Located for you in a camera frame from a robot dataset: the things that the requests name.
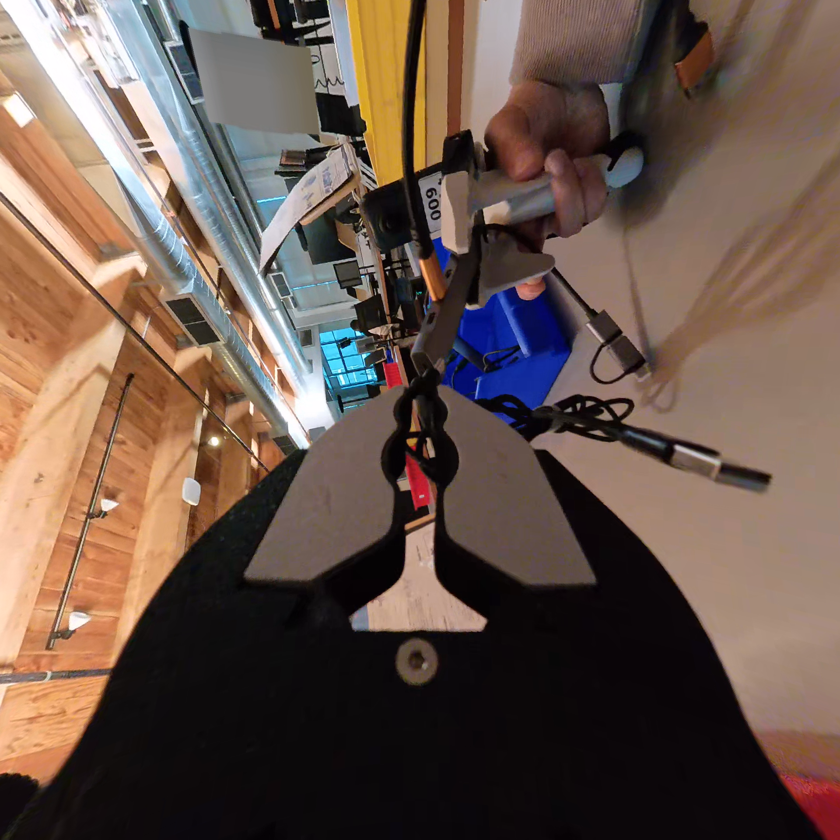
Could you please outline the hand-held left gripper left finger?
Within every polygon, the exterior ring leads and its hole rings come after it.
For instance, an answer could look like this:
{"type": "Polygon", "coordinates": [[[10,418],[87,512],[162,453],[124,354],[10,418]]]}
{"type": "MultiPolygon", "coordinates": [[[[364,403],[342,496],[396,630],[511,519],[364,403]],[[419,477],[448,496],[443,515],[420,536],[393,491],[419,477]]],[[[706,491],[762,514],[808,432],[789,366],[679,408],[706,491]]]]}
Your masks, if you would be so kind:
{"type": "Polygon", "coordinates": [[[246,569],[248,582],[309,584],[386,537],[395,491],[382,457],[405,389],[387,390],[310,446],[246,569]]]}

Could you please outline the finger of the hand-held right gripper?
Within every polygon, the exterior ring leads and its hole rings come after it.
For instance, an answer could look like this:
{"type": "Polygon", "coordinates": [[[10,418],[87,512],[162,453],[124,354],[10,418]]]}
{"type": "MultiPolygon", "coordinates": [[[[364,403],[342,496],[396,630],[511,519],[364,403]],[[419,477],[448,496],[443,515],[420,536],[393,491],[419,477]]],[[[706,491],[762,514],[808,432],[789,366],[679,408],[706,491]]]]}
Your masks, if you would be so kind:
{"type": "Polygon", "coordinates": [[[541,280],[554,268],[552,255],[523,252],[509,236],[479,238],[478,275],[468,292],[468,307],[483,308],[496,294],[541,280]]]}

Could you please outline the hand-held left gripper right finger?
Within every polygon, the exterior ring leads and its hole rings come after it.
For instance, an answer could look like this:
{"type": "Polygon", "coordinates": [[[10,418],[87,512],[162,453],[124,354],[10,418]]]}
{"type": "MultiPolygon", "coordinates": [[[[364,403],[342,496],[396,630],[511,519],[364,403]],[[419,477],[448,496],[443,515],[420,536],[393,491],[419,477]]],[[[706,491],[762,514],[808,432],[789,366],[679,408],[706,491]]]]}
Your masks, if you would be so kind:
{"type": "Polygon", "coordinates": [[[443,537],[521,585],[594,585],[595,573],[531,445],[451,388],[438,393],[458,459],[441,496],[443,537]]]}

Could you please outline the grey USB hub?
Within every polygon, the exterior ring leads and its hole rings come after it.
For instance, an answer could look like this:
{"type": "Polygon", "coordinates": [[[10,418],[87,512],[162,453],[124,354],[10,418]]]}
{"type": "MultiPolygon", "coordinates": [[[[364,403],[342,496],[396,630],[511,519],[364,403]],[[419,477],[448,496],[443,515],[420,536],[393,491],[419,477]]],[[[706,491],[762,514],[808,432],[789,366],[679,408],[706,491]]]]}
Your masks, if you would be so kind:
{"type": "Polygon", "coordinates": [[[442,269],[433,256],[422,264],[432,269],[432,302],[414,342],[411,358],[418,375],[443,373],[448,353],[454,348],[470,289],[479,274],[480,257],[470,251],[453,255],[442,269]]]}

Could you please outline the person's right forearm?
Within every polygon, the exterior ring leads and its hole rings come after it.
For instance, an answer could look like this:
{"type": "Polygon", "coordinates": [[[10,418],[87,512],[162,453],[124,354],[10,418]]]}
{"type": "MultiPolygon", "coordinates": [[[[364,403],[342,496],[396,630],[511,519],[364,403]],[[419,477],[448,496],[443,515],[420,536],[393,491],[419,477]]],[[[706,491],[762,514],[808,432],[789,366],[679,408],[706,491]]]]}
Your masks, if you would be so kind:
{"type": "Polygon", "coordinates": [[[510,83],[617,83],[635,72],[656,1],[524,1],[510,83]]]}

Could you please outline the person's right hand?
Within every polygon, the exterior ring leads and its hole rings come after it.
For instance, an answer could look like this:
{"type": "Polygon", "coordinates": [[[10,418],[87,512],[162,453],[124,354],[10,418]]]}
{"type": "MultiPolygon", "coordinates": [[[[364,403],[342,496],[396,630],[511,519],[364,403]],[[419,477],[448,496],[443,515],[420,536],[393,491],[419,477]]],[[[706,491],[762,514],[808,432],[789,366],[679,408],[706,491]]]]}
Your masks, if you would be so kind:
{"type": "Polygon", "coordinates": [[[540,252],[546,237],[572,237],[602,215],[607,189],[592,156],[610,138],[598,85],[528,80],[511,88],[487,126],[485,145],[496,168],[515,182],[550,174],[555,205],[553,215],[516,227],[521,252],[540,252]]]}

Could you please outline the wooden document stand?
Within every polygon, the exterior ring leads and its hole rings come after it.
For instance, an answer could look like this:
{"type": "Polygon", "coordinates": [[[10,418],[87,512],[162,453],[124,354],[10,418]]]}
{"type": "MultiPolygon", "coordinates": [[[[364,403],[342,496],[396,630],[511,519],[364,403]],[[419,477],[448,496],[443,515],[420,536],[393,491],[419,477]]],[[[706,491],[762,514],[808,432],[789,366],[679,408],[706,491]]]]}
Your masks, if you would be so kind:
{"type": "Polygon", "coordinates": [[[295,226],[324,215],[360,184],[360,161],[353,144],[345,140],[328,150],[292,187],[261,235],[259,274],[267,274],[295,226]]]}

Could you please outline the blue plastic bin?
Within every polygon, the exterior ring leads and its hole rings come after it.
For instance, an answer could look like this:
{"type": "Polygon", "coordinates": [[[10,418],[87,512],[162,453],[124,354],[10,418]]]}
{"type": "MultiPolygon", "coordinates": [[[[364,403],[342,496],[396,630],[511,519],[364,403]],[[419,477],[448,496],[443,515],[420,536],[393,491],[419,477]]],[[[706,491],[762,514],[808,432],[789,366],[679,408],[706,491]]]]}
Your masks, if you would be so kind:
{"type": "Polygon", "coordinates": [[[514,396],[540,407],[571,356],[550,299],[522,300],[515,288],[483,308],[466,308],[457,338],[442,381],[471,401],[514,396]]]}

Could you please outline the blue header leaflet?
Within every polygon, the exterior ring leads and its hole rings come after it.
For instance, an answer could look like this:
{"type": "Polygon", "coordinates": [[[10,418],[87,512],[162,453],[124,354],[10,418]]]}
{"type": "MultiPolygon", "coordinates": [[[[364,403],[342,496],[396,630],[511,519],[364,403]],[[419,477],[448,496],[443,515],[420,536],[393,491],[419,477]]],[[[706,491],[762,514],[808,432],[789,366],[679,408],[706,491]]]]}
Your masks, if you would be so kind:
{"type": "Polygon", "coordinates": [[[331,150],[289,191],[284,209],[295,223],[309,224],[345,197],[361,182],[358,156],[347,143],[331,150]]]}

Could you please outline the red plastic bin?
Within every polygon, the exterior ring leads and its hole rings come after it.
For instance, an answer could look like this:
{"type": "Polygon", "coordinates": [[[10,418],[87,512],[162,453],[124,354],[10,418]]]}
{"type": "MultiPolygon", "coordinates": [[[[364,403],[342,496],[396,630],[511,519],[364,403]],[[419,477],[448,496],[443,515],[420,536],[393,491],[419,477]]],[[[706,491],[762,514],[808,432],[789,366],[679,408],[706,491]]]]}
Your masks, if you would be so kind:
{"type": "MultiPolygon", "coordinates": [[[[384,373],[385,385],[389,390],[398,385],[403,385],[403,376],[397,362],[385,362],[384,373]]],[[[429,481],[417,462],[410,456],[406,457],[406,481],[414,510],[422,513],[422,510],[426,509],[426,514],[430,513],[429,505],[433,499],[429,481]]]]}

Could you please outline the yellow beam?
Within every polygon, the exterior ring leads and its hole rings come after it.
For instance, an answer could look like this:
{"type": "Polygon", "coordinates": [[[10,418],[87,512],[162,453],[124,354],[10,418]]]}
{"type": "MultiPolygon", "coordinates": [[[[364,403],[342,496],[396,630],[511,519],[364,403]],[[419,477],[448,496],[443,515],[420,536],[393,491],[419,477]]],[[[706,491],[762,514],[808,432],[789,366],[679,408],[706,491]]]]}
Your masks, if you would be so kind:
{"type": "Polygon", "coordinates": [[[403,82],[409,1],[348,1],[353,66],[378,186],[403,177],[403,82]]]}

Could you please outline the grey flat panel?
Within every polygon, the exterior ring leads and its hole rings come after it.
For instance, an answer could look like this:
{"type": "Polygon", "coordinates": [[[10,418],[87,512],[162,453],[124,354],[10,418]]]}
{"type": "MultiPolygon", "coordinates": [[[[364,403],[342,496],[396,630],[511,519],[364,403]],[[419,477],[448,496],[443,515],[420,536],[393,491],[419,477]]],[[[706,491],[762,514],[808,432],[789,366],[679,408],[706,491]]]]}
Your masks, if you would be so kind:
{"type": "Polygon", "coordinates": [[[320,132],[308,48],[197,28],[189,32],[210,122],[263,133],[320,132]]]}

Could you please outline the silver air duct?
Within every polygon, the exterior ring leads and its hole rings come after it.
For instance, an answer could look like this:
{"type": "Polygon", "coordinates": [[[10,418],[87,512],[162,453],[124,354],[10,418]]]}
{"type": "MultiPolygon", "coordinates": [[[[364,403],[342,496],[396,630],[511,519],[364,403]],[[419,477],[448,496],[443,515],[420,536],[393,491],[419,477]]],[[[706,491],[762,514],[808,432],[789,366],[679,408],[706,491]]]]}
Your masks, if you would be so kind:
{"type": "MultiPolygon", "coordinates": [[[[141,2],[82,2],[77,14],[80,37],[92,42],[89,55],[106,80],[126,91],[129,104],[150,131],[163,160],[213,255],[233,285],[238,299],[262,335],[275,365],[294,393],[300,393],[311,366],[297,335],[273,303],[277,294],[258,277],[257,264],[245,235],[244,220],[215,162],[201,123],[175,80],[141,2]]],[[[158,202],[162,193],[144,169],[140,147],[129,137],[116,108],[91,71],[82,72],[96,104],[84,122],[110,164],[139,226],[140,252],[166,288],[164,305],[192,341],[209,342],[229,377],[269,423],[271,435],[287,450],[308,448],[306,428],[288,405],[275,380],[254,354],[224,299],[204,278],[197,251],[186,244],[178,222],[169,221],[158,202]]]]}

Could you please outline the black track light rail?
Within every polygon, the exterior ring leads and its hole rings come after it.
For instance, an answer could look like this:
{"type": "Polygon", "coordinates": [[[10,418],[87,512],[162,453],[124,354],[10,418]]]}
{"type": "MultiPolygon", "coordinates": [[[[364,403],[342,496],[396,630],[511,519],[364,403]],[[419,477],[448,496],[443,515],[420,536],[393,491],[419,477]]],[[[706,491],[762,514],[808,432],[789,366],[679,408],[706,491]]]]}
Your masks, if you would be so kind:
{"type": "Polygon", "coordinates": [[[54,650],[56,644],[60,640],[64,641],[71,638],[72,635],[76,632],[76,630],[78,630],[78,628],[81,627],[81,624],[78,623],[73,627],[64,626],[63,622],[65,614],[67,612],[67,605],[70,599],[70,595],[72,593],[74,584],[76,583],[76,578],[81,563],[81,557],[87,544],[88,534],[91,525],[94,521],[106,518],[110,511],[119,505],[118,502],[116,502],[113,499],[108,500],[108,505],[102,505],[102,502],[104,501],[102,496],[102,487],[108,471],[108,467],[110,465],[112,451],[116,443],[116,437],[119,431],[119,426],[122,421],[125,405],[128,401],[134,379],[135,373],[130,372],[126,375],[124,383],[122,385],[117,409],[115,411],[110,429],[108,431],[106,444],[101,455],[98,472],[93,482],[91,494],[89,497],[87,508],[85,510],[85,516],[77,536],[77,541],[71,557],[70,566],[66,574],[64,585],[60,592],[58,605],[54,614],[51,627],[49,629],[49,634],[46,639],[45,651],[47,652],[54,650]]]}

